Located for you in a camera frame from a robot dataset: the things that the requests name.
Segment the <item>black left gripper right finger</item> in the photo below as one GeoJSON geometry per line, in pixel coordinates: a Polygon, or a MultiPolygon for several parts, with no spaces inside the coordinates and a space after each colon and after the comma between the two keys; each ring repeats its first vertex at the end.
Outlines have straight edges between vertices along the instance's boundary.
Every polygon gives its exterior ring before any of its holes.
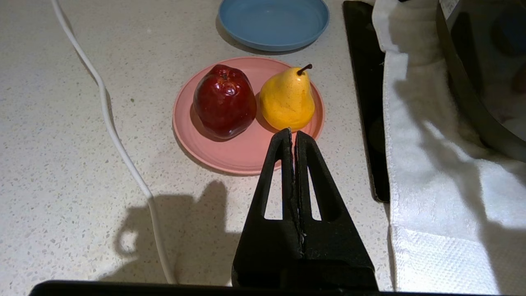
{"type": "Polygon", "coordinates": [[[375,268],[316,141],[295,137],[300,245],[308,284],[376,291],[375,268]]]}

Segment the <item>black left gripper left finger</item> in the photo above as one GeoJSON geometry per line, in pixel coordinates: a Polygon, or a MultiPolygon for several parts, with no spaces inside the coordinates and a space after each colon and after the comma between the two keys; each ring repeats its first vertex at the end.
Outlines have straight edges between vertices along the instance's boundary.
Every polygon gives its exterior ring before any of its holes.
{"type": "Polygon", "coordinates": [[[271,138],[232,264],[235,287],[282,288],[287,271],[302,257],[292,148],[289,129],[271,138]],[[268,220],[276,161],[281,161],[282,219],[268,220]]]}

